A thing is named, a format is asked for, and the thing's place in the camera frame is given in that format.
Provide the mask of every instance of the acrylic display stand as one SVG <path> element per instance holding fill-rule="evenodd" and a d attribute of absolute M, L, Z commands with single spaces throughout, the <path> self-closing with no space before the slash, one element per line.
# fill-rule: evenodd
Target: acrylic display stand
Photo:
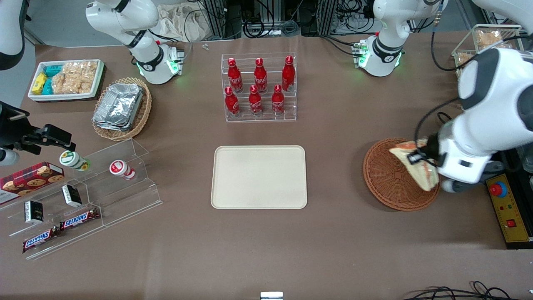
<path fill-rule="evenodd" d="M 145 148 L 135 140 L 129 139 L 85 156 L 91 162 L 86 172 L 63 167 L 64 180 L 0 207 L 0 226 L 3 234 L 16 239 L 17 243 L 20 243 L 22 252 L 24 241 L 47 231 L 54 225 L 59 226 L 59 222 L 83 214 L 93 207 L 99 209 L 100 218 L 65 230 L 61 235 L 23 254 L 26 259 L 37 259 L 162 204 L 157 186 L 148 178 L 146 166 L 141 158 L 146 154 L 148 151 Z M 135 177 L 124 180 L 122 177 L 112 175 L 109 172 L 109 165 L 114 160 L 127 162 L 135 169 Z M 61 190 L 65 184 L 78 189 L 82 206 L 74 208 L 65 203 Z M 24 222 L 24 203 L 29 200 L 43 204 L 43 223 L 32 225 Z"/>
<path fill-rule="evenodd" d="M 285 65 L 285 57 L 287 55 L 294 57 L 293 66 L 296 71 L 294 77 L 294 89 L 292 91 L 283 91 L 285 96 L 285 112 L 281 116 L 275 116 L 272 112 L 272 94 L 274 94 L 274 85 L 281 84 L 281 71 Z M 250 109 L 250 102 L 248 97 L 250 95 L 250 86 L 255 83 L 254 81 L 254 70 L 255 70 L 255 59 L 261 57 L 263 58 L 263 65 L 267 72 L 268 78 L 268 88 L 265 93 L 261 95 L 261 104 L 263 106 L 263 114 L 259 117 L 252 115 Z M 228 79 L 228 58 L 235 58 L 237 67 L 241 71 L 241 76 L 243 77 L 243 91 L 241 93 L 235 93 L 237 96 L 241 116 L 240 117 L 231 117 L 229 115 L 228 108 L 225 105 L 225 93 L 224 88 L 230 86 L 230 81 Z M 285 52 L 285 53 L 250 53 L 250 54 L 223 54 L 222 63 L 221 63 L 221 73 L 222 73 L 222 104 L 224 106 L 224 113 L 226 117 L 226 122 L 275 122 L 275 121 L 295 121 L 296 120 L 296 90 L 297 90 L 297 63 L 296 63 L 296 53 L 294 52 Z"/>
<path fill-rule="evenodd" d="M 479 49 L 478 43 L 476 41 L 476 34 L 478 30 L 481 31 L 498 31 L 501 34 L 502 39 L 518 36 L 520 35 L 520 30 L 522 29 L 522 26 L 520 25 L 491 25 L 491 24 L 477 24 L 470 31 L 466 36 L 459 42 L 459 44 L 455 47 L 455 49 L 451 52 L 451 56 L 454 58 L 455 66 L 458 67 L 460 65 L 459 63 L 459 54 L 464 53 L 473 56 L 474 54 L 478 53 L 482 49 Z M 473 41 L 474 47 L 468 46 L 465 41 L 471 38 Z M 522 44 L 521 40 L 515 40 L 515 41 L 508 41 L 505 42 L 505 44 L 511 44 L 514 49 L 517 50 L 524 50 L 524 46 Z M 457 78 L 461 75 L 462 69 L 458 69 L 455 71 Z"/>

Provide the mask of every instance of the emergency stop button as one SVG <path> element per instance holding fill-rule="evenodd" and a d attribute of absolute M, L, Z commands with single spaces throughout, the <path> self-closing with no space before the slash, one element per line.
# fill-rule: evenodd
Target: emergency stop button
<path fill-rule="evenodd" d="M 489 186 L 489 192 L 491 195 L 503 198 L 507 196 L 507 186 L 501 181 L 497 181 Z"/>
<path fill-rule="evenodd" d="M 516 227 L 516 222 L 514 219 L 507 220 L 507 227 Z"/>

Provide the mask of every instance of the cookie box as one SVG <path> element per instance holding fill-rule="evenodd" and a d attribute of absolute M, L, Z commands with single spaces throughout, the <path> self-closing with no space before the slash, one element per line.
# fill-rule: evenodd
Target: cookie box
<path fill-rule="evenodd" d="M 0 204 L 51 185 L 64 178 L 63 169 L 42 162 L 0 179 Z"/>
<path fill-rule="evenodd" d="M 91 92 L 89 93 L 78 93 L 78 94 L 52 94 L 52 95 L 36 95 L 31 91 L 31 87 L 34 86 L 37 77 L 41 72 L 44 71 L 47 66 L 62 66 L 67 62 L 82 62 L 85 60 L 95 61 L 98 63 L 96 68 L 96 74 L 94 75 L 93 85 L 91 87 Z M 35 102 L 64 102 L 64 101 L 79 101 L 79 100 L 94 100 L 100 86 L 100 79 L 104 71 L 104 63 L 100 59 L 81 59 L 81 60 L 58 60 L 58 61 L 43 61 L 37 65 L 37 70 L 33 80 L 31 81 L 30 89 L 28 91 L 28 98 Z"/>

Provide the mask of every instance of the yellow control panel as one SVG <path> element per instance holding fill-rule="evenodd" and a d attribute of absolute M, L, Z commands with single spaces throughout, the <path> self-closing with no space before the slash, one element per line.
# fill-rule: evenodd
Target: yellow control panel
<path fill-rule="evenodd" d="M 502 174 L 487 180 L 487 187 L 505 241 L 528 242 L 529 236 L 509 188 L 507 176 Z"/>

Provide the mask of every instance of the red cookie box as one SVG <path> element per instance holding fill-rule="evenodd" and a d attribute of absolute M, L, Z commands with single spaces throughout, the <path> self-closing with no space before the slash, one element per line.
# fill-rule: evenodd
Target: red cookie box
<path fill-rule="evenodd" d="M 51 185 L 64 178 L 63 169 L 41 162 L 0 179 L 0 204 Z"/>

